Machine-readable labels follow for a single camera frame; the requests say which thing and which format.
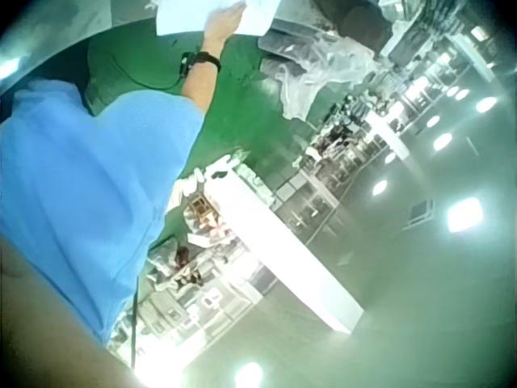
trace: clear plastic sheet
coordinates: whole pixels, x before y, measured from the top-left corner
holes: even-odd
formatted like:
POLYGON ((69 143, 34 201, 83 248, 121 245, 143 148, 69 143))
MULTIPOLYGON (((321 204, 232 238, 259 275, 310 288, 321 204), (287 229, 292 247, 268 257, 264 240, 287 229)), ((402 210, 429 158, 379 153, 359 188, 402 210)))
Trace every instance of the clear plastic sheet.
POLYGON ((325 34, 299 37, 269 31, 258 46, 290 61, 264 59, 261 71, 281 82, 284 117, 305 121, 317 93, 328 82, 360 84, 378 69, 373 52, 349 38, 325 34))

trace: hand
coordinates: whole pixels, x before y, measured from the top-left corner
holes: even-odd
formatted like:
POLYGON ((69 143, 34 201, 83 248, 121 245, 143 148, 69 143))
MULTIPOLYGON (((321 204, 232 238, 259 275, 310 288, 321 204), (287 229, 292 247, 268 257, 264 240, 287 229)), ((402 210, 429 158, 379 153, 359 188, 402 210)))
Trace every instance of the hand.
POLYGON ((230 8, 213 11, 204 28, 204 40, 214 45, 224 45, 238 29, 246 2, 238 2, 230 8))

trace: blue shirt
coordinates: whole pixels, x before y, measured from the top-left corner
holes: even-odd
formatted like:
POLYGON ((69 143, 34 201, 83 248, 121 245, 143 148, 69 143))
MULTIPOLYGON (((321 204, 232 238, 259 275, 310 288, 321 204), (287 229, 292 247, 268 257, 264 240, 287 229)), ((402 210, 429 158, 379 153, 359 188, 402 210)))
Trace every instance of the blue shirt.
POLYGON ((92 117, 75 86, 42 80, 0 125, 0 233, 104 344, 203 121, 192 101, 158 91, 92 117))

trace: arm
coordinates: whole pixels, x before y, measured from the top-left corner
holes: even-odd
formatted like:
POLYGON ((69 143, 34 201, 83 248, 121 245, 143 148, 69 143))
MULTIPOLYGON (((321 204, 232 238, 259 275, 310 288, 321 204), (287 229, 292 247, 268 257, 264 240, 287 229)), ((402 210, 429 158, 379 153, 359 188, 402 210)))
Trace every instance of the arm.
POLYGON ((2 371, 13 386, 142 387, 0 236, 2 371))
MULTIPOLYGON (((204 30, 201 51, 220 59, 225 43, 237 30, 245 9, 246 3, 239 2, 227 10, 213 12, 204 30)), ((181 95, 191 99, 206 113, 216 90, 216 79, 217 68, 213 63, 196 63, 183 84, 181 95)))

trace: worker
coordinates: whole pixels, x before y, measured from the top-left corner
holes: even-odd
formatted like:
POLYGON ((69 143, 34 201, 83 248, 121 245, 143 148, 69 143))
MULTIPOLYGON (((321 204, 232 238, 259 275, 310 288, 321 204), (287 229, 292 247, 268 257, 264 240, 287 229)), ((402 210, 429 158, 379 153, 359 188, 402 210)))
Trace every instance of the worker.
POLYGON ((138 386, 103 347, 162 231, 245 8, 208 18, 181 96, 134 91, 92 117, 65 82, 16 93, 0 125, 2 370, 16 385, 138 386))

